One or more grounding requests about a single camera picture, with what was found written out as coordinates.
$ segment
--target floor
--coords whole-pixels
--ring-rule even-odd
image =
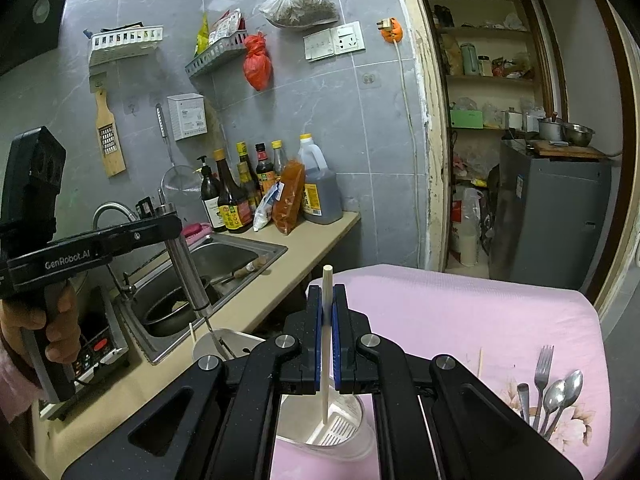
[[[458,274],[459,276],[471,276],[472,278],[485,278],[489,279],[489,257],[482,250],[478,249],[478,263],[473,267],[465,267],[461,264],[453,254],[449,253],[449,260],[447,261],[447,274]]]
[[[604,341],[611,394],[609,457],[618,450],[640,416],[640,286]]]

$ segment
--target orange plug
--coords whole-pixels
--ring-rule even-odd
[[[385,18],[381,22],[378,22],[378,28],[382,37],[385,38],[385,41],[393,43],[394,40],[402,40],[402,26],[395,18]]]

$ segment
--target gray tile wall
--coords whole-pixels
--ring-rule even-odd
[[[7,153],[15,134],[42,124],[66,148],[57,236],[89,230],[94,210],[106,200],[119,200],[133,208],[144,196],[156,195],[170,162],[155,104],[163,103],[168,119],[167,95],[197,91],[184,66],[193,57],[201,20],[202,0],[66,0],[60,46],[0,78],[0,153]],[[108,74],[108,105],[115,115],[127,165],[126,172],[107,178],[98,152],[95,98],[88,85],[88,40],[82,30],[99,32],[101,27],[138,21],[164,25],[160,47],[148,56],[105,64],[96,71]],[[212,133],[174,143],[176,163],[197,167],[196,158],[210,155],[215,144]],[[5,164],[6,156],[0,157],[1,178]],[[191,220],[205,218],[202,208],[185,211],[187,214]],[[106,213],[100,225],[123,219]],[[126,256],[126,264],[120,261],[116,266],[132,270],[161,248],[138,250]]]
[[[229,6],[240,7],[249,32],[265,34],[273,63],[272,84],[263,92],[254,91],[245,81],[241,58],[214,72],[213,99],[230,161],[238,161],[235,144],[239,140],[252,147],[256,142],[282,139],[287,155],[293,157],[300,145],[299,134],[312,133],[338,173],[343,207],[362,215],[361,223],[336,247],[329,261],[338,270],[375,263],[415,267],[418,231],[412,142],[396,51],[393,44],[382,40],[376,27],[377,21],[389,16],[402,21],[399,0],[333,0],[340,9],[340,23],[360,22],[366,50],[313,63],[305,60],[302,37],[320,28],[293,32],[273,27],[258,12],[263,1],[204,0],[209,22]],[[400,51],[418,149],[424,233],[425,134],[407,40],[400,43]],[[255,152],[251,156],[255,163]],[[424,254],[424,237],[421,243]]]

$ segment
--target black range hood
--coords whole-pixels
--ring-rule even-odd
[[[0,16],[0,75],[58,46],[65,0],[5,0]]]

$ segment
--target gray refrigerator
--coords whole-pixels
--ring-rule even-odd
[[[610,184],[607,159],[547,158],[524,140],[502,140],[489,277],[578,290],[600,238]]]

